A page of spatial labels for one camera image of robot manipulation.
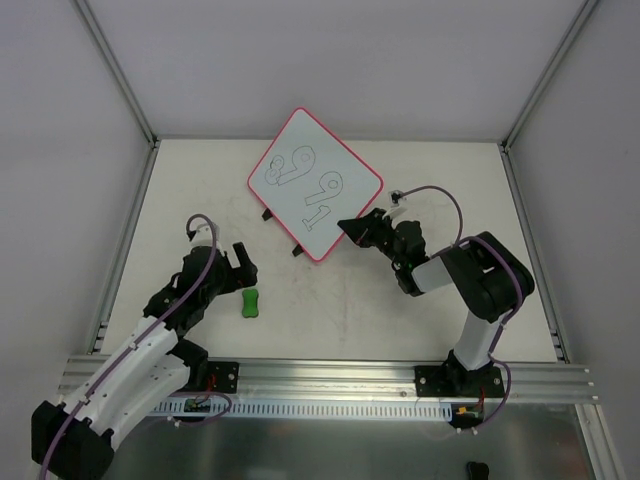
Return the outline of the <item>green bone-shaped eraser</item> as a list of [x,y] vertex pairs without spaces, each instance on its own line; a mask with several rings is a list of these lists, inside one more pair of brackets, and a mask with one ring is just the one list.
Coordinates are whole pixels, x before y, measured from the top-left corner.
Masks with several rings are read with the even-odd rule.
[[257,318],[259,316],[259,292],[255,288],[242,291],[242,310],[244,318]]

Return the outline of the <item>pink framed whiteboard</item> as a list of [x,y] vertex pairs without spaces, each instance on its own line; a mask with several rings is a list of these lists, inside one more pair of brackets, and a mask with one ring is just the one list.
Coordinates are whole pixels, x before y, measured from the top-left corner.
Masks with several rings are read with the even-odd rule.
[[247,179],[302,251],[323,261],[381,193],[382,176],[303,107],[295,109]]

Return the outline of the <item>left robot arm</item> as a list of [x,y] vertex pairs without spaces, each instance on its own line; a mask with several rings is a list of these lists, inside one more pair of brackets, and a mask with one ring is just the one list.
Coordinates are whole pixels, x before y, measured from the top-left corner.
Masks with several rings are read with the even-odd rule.
[[162,400],[185,388],[197,390],[209,377],[207,351],[187,339],[220,295],[257,283],[258,268],[243,243],[239,261],[199,245],[182,269],[151,297],[124,343],[58,403],[42,402],[31,417],[31,457],[40,478],[100,479],[126,437]]

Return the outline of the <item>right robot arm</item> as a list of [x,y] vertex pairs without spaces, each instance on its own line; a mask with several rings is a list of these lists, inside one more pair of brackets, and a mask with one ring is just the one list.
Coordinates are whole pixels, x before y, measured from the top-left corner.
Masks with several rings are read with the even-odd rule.
[[535,290],[532,274],[495,236],[485,231],[429,256],[418,221],[394,224],[376,208],[337,222],[360,248],[374,247],[391,261],[401,290],[417,297],[453,285],[467,316],[458,342],[437,367],[414,368],[419,397],[501,398],[505,387],[492,354],[504,324]]

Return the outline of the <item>black whiteboard stand foot lower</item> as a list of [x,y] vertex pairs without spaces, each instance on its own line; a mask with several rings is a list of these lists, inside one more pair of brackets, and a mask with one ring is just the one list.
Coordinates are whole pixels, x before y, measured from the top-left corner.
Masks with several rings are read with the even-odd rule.
[[299,245],[299,244],[297,244],[297,245],[294,247],[294,249],[292,250],[292,255],[293,255],[294,257],[297,257],[297,256],[299,256],[299,255],[301,255],[301,254],[303,254],[303,253],[304,253],[304,249],[303,249],[303,248],[302,248],[302,246],[301,246],[301,245]]

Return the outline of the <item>black object at bottom edge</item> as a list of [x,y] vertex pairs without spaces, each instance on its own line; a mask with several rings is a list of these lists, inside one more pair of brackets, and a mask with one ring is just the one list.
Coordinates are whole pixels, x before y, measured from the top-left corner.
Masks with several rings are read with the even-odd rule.
[[490,469],[489,466],[482,462],[468,462],[466,471],[469,480],[488,480]]

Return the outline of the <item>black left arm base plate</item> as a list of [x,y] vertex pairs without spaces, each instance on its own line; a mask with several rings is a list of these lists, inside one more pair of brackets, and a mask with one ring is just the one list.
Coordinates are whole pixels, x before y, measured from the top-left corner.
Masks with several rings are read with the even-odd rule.
[[238,390],[240,364],[231,361],[209,361],[206,374],[206,390],[210,392],[236,394]]

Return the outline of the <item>aluminium mounting rail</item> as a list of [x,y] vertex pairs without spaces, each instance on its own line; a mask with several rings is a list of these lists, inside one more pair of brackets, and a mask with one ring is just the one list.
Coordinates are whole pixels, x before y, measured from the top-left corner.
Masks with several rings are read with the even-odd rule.
[[[417,361],[238,359],[242,398],[287,400],[415,400]],[[501,372],[512,403],[598,404],[590,369],[578,364],[511,363]]]

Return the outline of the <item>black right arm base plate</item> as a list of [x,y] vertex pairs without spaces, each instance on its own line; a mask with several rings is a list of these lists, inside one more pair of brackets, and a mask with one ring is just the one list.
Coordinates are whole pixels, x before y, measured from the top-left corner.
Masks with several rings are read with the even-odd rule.
[[466,371],[447,369],[445,365],[417,365],[414,367],[415,389],[418,397],[446,398],[503,398],[506,392],[501,370],[488,368]]

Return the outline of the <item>right aluminium frame post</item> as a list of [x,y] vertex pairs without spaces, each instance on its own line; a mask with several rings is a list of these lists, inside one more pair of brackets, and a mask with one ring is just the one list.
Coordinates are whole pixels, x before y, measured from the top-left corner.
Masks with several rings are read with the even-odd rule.
[[524,130],[529,118],[542,100],[544,94],[550,87],[553,79],[559,72],[571,49],[582,35],[582,32],[586,28],[599,5],[599,0],[584,0],[580,3],[578,10],[572,17],[557,45],[554,47],[549,59],[544,65],[543,70],[536,79],[533,88],[527,95],[522,108],[519,110],[507,134],[501,140],[500,146],[505,152],[509,152],[511,150],[516,140]]

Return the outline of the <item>aluminium frame post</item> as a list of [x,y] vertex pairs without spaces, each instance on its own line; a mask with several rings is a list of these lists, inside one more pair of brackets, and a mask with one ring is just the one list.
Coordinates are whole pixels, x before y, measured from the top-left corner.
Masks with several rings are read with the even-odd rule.
[[137,127],[139,128],[145,141],[155,146],[158,137],[154,132],[143,108],[119,62],[117,56],[107,38],[100,21],[98,20],[91,4],[85,0],[72,0],[71,5],[76,11],[81,23],[87,30],[88,36],[94,44],[97,52],[103,61],[109,75],[115,82],[127,108],[132,114]]
[[505,152],[509,152],[511,150],[516,140],[524,130],[529,118],[542,100],[544,94],[550,87],[553,79],[559,72],[571,49],[582,35],[582,32],[586,28],[599,5],[599,0],[584,0],[580,3],[578,10],[572,17],[557,45],[554,47],[549,59],[544,65],[543,70],[536,79],[533,88],[527,95],[522,108],[519,110],[507,134],[501,140],[500,146]]

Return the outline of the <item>left aluminium frame post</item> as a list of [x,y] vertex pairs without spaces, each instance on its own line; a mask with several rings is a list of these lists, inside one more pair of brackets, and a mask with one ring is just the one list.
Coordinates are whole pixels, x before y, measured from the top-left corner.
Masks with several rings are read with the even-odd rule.
[[76,11],[81,23],[87,30],[88,36],[94,44],[97,52],[103,61],[109,75],[115,82],[127,108],[132,114],[137,127],[139,128],[145,141],[155,146],[158,137],[154,132],[143,108],[119,62],[117,56],[107,38],[100,21],[98,20],[91,4],[85,0],[72,0],[71,5]]

